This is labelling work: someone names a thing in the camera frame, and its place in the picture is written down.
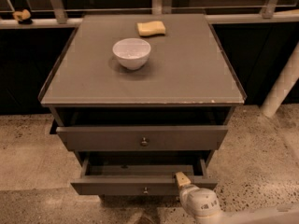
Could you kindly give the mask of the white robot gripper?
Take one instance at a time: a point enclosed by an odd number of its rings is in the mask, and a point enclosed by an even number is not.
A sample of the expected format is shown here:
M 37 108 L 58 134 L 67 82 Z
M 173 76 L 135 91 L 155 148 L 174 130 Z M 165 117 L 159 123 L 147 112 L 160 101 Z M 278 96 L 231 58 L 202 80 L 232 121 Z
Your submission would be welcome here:
M 179 199 L 183 209 L 192 217 L 213 217 L 221 212 L 218 197 L 211 189 L 198 188 L 183 173 L 175 174 Z

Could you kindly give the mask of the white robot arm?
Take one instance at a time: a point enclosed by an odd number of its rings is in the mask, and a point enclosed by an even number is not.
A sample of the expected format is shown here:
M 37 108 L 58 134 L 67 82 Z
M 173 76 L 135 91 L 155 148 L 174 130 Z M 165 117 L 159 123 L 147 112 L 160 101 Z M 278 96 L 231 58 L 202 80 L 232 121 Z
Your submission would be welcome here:
M 213 190 L 199 188 L 183 172 L 175 177 L 180 203 L 195 224 L 299 224 L 299 203 L 224 212 Z

